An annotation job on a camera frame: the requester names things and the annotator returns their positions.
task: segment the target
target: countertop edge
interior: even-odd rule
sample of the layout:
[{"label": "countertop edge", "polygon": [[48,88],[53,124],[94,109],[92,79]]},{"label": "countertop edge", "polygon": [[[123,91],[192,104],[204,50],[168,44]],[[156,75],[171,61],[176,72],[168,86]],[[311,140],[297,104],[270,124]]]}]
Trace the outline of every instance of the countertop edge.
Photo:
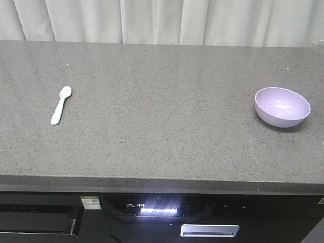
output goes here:
[{"label": "countertop edge", "polygon": [[2,175],[0,191],[324,194],[324,184]]}]

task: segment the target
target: spoon handle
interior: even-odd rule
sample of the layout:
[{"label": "spoon handle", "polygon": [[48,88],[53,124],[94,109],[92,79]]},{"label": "spoon handle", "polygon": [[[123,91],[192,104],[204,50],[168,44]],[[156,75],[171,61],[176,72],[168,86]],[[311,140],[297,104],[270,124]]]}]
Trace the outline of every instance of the spoon handle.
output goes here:
[{"label": "spoon handle", "polygon": [[64,101],[65,101],[65,99],[63,99],[63,98],[60,99],[59,104],[57,105],[57,107],[54,111],[54,114],[52,116],[52,119],[51,119],[52,125],[57,125],[60,122]]}]

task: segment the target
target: spoon bowl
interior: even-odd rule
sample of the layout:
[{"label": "spoon bowl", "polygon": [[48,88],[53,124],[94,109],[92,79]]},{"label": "spoon bowl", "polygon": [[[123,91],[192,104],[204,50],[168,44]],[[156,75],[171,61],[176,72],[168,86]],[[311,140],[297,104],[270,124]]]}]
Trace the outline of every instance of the spoon bowl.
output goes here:
[{"label": "spoon bowl", "polygon": [[72,94],[72,89],[70,86],[65,86],[61,92],[60,92],[60,98],[61,99],[66,99],[68,97],[70,97]]}]

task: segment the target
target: sticker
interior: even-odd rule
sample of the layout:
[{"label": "sticker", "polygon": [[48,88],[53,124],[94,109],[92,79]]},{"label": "sticker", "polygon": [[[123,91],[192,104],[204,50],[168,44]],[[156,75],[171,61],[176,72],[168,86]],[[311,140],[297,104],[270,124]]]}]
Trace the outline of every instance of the sticker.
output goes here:
[{"label": "sticker", "polygon": [[98,196],[80,196],[85,209],[101,209]]}]

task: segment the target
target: bowl rim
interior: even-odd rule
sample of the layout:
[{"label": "bowl rim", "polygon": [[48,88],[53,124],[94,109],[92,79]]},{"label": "bowl rim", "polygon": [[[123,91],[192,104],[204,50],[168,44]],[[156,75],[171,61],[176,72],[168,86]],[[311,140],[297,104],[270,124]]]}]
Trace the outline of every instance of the bowl rim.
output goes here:
[{"label": "bowl rim", "polygon": [[[263,90],[267,90],[267,89],[281,89],[281,90],[287,90],[287,91],[289,91],[289,92],[292,92],[292,93],[298,95],[299,97],[301,97],[301,98],[306,102],[306,104],[307,104],[307,106],[308,106],[308,112],[307,112],[307,114],[306,114],[305,116],[302,116],[301,118],[298,118],[298,119],[286,119],[286,118],[282,118],[282,117],[280,117],[280,116],[273,115],[273,114],[267,112],[266,110],[264,110],[264,109],[260,106],[260,104],[259,104],[258,101],[257,101],[257,96],[258,96],[258,94],[259,94],[261,91],[263,91]],[[308,117],[309,114],[310,114],[310,112],[311,112],[311,107],[310,107],[309,102],[308,102],[308,101],[307,101],[307,100],[306,100],[302,95],[298,94],[298,93],[295,92],[295,91],[292,91],[292,90],[289,90],[289,89],[286,89],[286,88],[282,88],[282,87],[266,87],[266,88],[260,89],[260,90],[255,94],[254,99],[255,99],[255,103],[258,105],[258,107],[259,107],[261,110],[263,110],[265,113],[271,115],[272,117],[276,117],[276,118],[279,118],[279,119],[282,119],[282,120],[302,120],[302,119],[305,119],[306,117]]]}]

